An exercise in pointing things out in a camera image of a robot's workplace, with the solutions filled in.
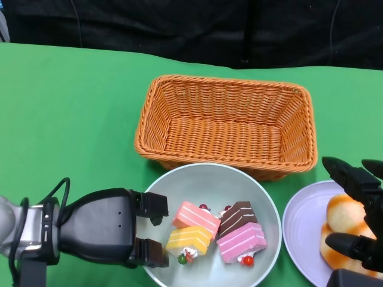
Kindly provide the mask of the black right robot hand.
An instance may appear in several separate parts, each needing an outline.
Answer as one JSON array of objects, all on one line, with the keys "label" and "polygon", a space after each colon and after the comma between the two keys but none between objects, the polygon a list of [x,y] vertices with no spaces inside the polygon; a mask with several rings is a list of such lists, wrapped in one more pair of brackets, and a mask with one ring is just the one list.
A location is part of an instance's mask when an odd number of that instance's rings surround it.
[{"label": "black right robot hand", "polygon": [[327,286],[382,286],[382,162],[361,163],[322,158],[343,189],[329,200],[321,229],[320,254],[333,270]]}]

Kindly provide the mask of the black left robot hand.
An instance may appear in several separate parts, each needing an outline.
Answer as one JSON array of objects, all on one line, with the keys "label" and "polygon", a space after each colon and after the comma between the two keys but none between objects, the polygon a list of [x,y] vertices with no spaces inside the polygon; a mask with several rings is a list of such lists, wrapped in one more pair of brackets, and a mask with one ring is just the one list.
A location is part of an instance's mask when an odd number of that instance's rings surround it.
[{"label": "black left robot hand", "polygon": [[124,188],[96,191],[64,208],[59,250],[99,264],[168,267],[162,244],[136,235],[139,217],[158,226],[168,215],[165,196]]}]

